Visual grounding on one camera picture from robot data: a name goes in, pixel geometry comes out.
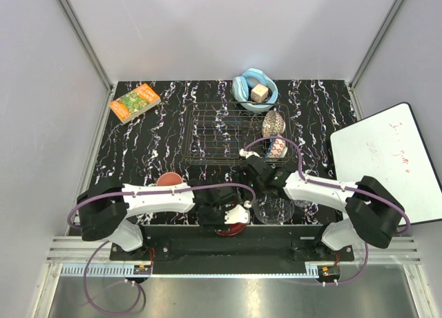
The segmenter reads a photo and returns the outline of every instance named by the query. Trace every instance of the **white wall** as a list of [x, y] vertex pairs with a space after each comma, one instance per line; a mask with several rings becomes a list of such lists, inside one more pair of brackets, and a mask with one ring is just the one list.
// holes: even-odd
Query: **white wall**
[[[407, 0], [356, 87], [364, 116], [402, 101], [412, 105], [439, 177], [442, 176], [441, 2]], [[442, 314], [442, 223], [417, 225], [412, 233]]]
[[55, 0], [0, 0], [0, 311], [25, 317], [106, 92]]
[[393, 0], [70, 0], [109, 77], [350, 80]]

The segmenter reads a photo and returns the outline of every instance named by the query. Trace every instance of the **marble tabletop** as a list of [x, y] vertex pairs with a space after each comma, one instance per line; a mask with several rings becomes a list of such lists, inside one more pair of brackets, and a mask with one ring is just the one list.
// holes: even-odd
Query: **marble tabletop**
[[[103, 177], [123, 183], [153, 185], [161, 174], [175, 171], [185, 181], [199, 178], [211, 183], [230, 181], [231, 167], [189, 165], [181, 154], [185, 137], [186, 110], [194, 102], [234, 101], [231, 81], [119, 82], [115, 98], [147, 83], [162, 103], [128, 124], [109, 113], [97, 155], [91, 184]], [[329, 167], [330, 135], [356, 121], [344, 81], [276, 80], [279, 103], [289, 109], [291, 139], [302, 147], [303, 171], [334, 178]], [[298, 204], [291, 224], [336, 221], [334, 210], [315, 204]], [[195, 215], [172, 212], [138, 216], [141, 224], [195, 225]], [[260, 223], [256, 217], [252, 223]]]

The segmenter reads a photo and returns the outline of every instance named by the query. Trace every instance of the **metal wire basket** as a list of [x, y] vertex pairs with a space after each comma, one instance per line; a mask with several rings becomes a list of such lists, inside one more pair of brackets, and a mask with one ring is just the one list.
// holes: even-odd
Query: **metal wire basket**
[[[262, 122], [267, 112], [254, 113], [243, 109], [241, 102], [196, 102], [186, 110], [182, 154], [191, 165], [239, 165], [243, 159], [240, 150], [261, 138]], [[285, 104], [274, 104], [285, 121], [283, 137], [291, 138], [289, 109]], [[293, 157], [288, 147], [284, 158], [268, 158], [270, 141], [255, 144], [257, 152], [266, 162], [275, 166], [285, 164]]]

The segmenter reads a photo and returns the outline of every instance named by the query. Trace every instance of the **book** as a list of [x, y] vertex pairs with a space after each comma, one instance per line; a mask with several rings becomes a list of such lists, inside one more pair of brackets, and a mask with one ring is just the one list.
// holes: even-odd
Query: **book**
[[160, 102], [159, 95], [149, 85], [143, 84], [110, 102], [109, 107], [119, 120], [126, 124]]

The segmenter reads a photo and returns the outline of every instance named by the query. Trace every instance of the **wooden block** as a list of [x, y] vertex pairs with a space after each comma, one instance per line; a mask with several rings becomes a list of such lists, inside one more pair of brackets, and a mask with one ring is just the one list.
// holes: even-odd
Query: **wooden block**
[[264, 102], [268, 94], [269, 88], [263, 86], [262, 84], [258, 84], [251, 90], [251, 99], [254, 102]]

